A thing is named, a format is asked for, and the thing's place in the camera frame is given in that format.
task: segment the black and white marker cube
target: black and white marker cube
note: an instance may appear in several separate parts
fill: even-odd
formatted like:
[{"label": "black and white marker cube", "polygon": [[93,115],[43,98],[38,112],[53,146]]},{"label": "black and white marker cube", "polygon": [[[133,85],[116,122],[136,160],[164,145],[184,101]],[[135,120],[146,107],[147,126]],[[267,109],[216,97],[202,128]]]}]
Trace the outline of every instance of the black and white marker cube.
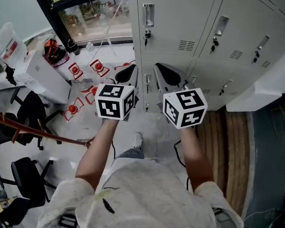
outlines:
[{"label": "black and white marker cube", "polygon": [[123,120],[134,107],[134,86],[99,84],[95,95],[99,117]]},{"label": "black and white marker cube", "polygon": [[163,113],[177,129],[200,124],[207,107],[200,88],[163,95]]}]

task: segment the black office chair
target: black office chair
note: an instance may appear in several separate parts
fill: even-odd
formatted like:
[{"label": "black office chair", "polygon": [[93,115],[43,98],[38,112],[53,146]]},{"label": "black office chair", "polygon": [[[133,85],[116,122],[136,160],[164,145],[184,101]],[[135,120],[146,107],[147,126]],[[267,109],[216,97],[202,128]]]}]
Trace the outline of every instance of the black office chair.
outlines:
[{"label": "black office chair", "polygon": [[48,161],[40,175],[35,164],[36,160],[29,157],[22,158],[11,163],[11,170],[15,181],[4,179],[0,176],[0,185],[4,189],[4,183],[17,185],[24,198],[16,198],[6,209],[0,213],[0,221],[9,223],[9,226],[18,225],[31,208],[41,207],[45,202],[50,202],[45,187],[56,189],[44,177],[53,161]]},{"label": "black office chair", "polygon": [[[57,110],[53,114],[47,117],[45,107],[48,107],[48,104],[44,104],[41,101],[40,97],[33,91],[29,92],[29,94],[25,97],[24,101],[22,101],[17,96],[19,90],[20,88],[16,88],[10,99],[11,104],[14,101],[17,101],[20,104],[20,108],[17,112],[18,122],[21,124],[25,124],[25,125],[27,125],[27,122],[28,122],[29,127],[41,130],[39,123],[38,123],[38,119],[40,119],[44,130],[52,134],[52,132],[47,127],[47,123],[50,120],[52,120],[57,114],[62,115],[63,111]],[[24,140],[28,143],[32,141],[33,137],[38,138],[38,148],[40,150],[43,150],[43,146],[40,145],[42,137],[32,135],[32,134],[23,135]]]},{"label": "black office chair", "polygon": [[[6,113],[5,116],[6,118],[9,118],[15,122],[18,122],[17,117],[13,113]],[[8,127],[0,123],[0,144],[11,141],[15,132],[16,132],[16,129],[12,127]],[[26,145],[28,142],[26,139],[22,138],[22,136],[23,136],[22,134],[19,134],[16,141],[23,145]]]}]

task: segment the sneaker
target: sneaker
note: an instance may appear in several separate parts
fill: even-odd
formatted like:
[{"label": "sneaker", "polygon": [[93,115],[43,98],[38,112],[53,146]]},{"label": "sneaker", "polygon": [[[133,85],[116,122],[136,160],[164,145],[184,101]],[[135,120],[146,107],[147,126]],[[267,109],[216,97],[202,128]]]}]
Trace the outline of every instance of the sneaker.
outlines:
[{"label": "sneaker", "polygon": [[132,138],[132,145],[133,148],[139,148],[140,150],[142,150],[142,143],[143,143],[143,137],[140,133],[135,133],[133,138]]}]

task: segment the red label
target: red label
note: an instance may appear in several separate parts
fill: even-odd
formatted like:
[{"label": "red label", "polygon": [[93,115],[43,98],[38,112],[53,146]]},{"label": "red label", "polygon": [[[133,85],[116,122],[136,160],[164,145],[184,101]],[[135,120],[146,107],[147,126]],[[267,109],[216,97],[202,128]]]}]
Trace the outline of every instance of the red label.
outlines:
[{"label": "red label", "polygon": [[16,41],[13,42],[13,44],[11,44],[10,49],[7,51],[7,53],[3,56],[4,60],[7,60],[15,51],[16,47],[17,47],[18,43]]}]

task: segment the forearm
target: forearm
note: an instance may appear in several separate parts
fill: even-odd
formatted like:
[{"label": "forearm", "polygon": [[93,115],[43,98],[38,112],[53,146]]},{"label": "forearm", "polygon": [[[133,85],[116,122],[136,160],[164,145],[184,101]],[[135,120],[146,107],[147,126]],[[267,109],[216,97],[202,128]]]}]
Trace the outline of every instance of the forearm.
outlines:
[{"label": "forearm", "polygon": [[180,140],[186,171],[193,190],[207,181],[214,181],[210,162],[200,148],[199,140],[191,127],[180,129]]},{"label": "forearm", "polygon": [[105,120],[90,148],[79,162],[76,177],[89,182],[96,190],[104,172],[118,120]]}]

